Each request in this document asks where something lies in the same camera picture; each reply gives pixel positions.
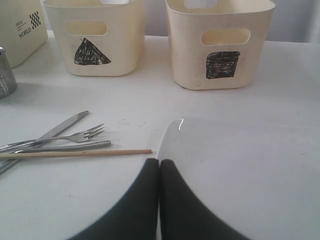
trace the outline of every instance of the white wall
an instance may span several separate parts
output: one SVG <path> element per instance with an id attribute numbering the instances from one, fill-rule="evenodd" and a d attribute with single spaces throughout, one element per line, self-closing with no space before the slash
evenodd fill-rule
<path id="1" fill-rule="evenodd" d="M 315 6 L 318 1 L 319 0 L 273 0 L 276 8 L 267 40 L 308 42 L 308 34 L 313 19 L 312 16 L 317 9 Z M 145 5 L 146 35 L 166 36 L 167 10 L 165 0 L 145 0 Z M 46 19 L 46 22 L 48 29 L 50 29 L 48 19 Z"/>

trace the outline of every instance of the checkered logo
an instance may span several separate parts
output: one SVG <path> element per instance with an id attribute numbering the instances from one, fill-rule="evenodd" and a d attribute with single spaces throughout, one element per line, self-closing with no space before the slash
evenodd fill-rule
<path id="1" fill-rule="evenodd" d="M 31 24 L 32 24 L 32 29 L 35 29 L 36 27 L 41 25 L 40 17 L 39 17 L 39 12 L 36 11 L 29 15 L 31 19 Z"/>

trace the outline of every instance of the butter knife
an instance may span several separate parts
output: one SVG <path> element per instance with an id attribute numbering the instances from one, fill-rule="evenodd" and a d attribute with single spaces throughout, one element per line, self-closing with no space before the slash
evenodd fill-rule
<path id="1" fill-rule="evenodd" d="M 56 136 L 60 135 L 61 133 L 63 133 L 64 131 L 66 131 L 67 129 L 69 129 L 70 127 L 72 127 L 74 124 L 76 124 L 80 120 L 82 120 L 88 114 L 89 114 L 89 111 L 80 112 L 80 113 L 70 117 L 69 119 L 65 120 L 64 122 L 60 123 L 58 126 L 51 129 L 50 131 L 48 131 L 45 135 L 43 135 L 40 138 L 44 139 L 44 138 L 56 137 Z M 35 143 L 32 145 L 26 146 L 25 149 L 40 148 L 41 146 L 43 146 L 46 143 L 47 142 Z M 19 161 L 20 161 L 20 159 L 8 159 L 7 161 L 5 161 L 3 164 L 0 165 L 0 175 L 3 174 L 4 172 L 6 172 L 7 170 L 9 170 L 10 168 L 12 168 Z"/>

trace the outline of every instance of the silverware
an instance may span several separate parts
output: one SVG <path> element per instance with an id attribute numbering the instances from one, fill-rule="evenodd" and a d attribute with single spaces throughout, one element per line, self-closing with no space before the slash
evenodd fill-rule
<path id="1" fill-rule="evenodd" d="M 98 141 L 94 143 L 78 144 L 71 146 L 53 146 L 53 147 L 41 147 L 41 148 L 28 148 L 18 150 L 15 154 L 31 154 L 31 153 L 44 153 L 44 152 L 73 152 L 73 151 L 86 151 L 93 149 L 102 149 L 111 146 L 111 141 Z"/>
<path id="2" fill-rule="evenodd" d="M 16 143 L 11 143 L 8 145 L 0 146 L 0 153 L 8 152 L 17 148 L 21 148 L 26 145 L 36 144 L 36 143 L 44 143 L 44 142 L 50 142 L 53 140 L 69 140 L 73 143 L 84 143 L 89 141 L 90 139 L 93 139 L 97 137 L 98 135 L 102 134 L 104 132 L 104 125 L 100 124 L 98 126 L 95 126 L 93 128 L 90 128 L 86 131 L 77 132 L 70 136 L 56 136 L 56 137 L 48 137 L 48 138 L 38 138 L 33 140 L 27 140 L 27 141 L 20 141 Z"/>
<path id="3" fill-rule="evenodd" d="M 6 57 L 6 50 L 0 47 L 0 99 L 17 89 L 17 82 Z"/>
<path id="4" fill-rule="evenodd" d="M 58 126 L 53 128 L 52 130 L 50 130 L 49 132 L 47 132 L 45 135 L 43 135 L 40 138 L 46 139 L 46 138 L 56 137 L 59 134 L 66 131 L 67 129 L 69 129 L 70 127 L 72 127 L 74 124 L 76 124 L 80 120 L 82 120 L 88 114 L 89 114 L 89 111 L 80 112 L 80 113 L 70 117 L 69 119 L 65 120 L 64 122 L 60 123 Z M 26 146 L 26 149 L 27 148 L 40 148 L 44 144 L 46 144 L 46 143 L 45 142 L 35 143 L 32 145 Z M 12 168 L 19 161 L 20 161 L 20 159 L 8 159 L 7 161 L 5 161 L 3 164 L 0 165 L 0 175 L 3 174 L 4 172 L 6 172 L 7 170 L 9 170 L 10 168 Z"/>

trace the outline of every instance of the black triangle drawing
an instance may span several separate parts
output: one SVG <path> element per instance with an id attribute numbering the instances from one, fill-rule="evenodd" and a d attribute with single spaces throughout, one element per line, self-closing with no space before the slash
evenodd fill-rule
<path id="1" fill-rule="evenodd" d="M 109 64 L 107 58 L 92 42 L 84 38 L 74 55 L 74 63 L 77 65 L 102 65 Z"/>

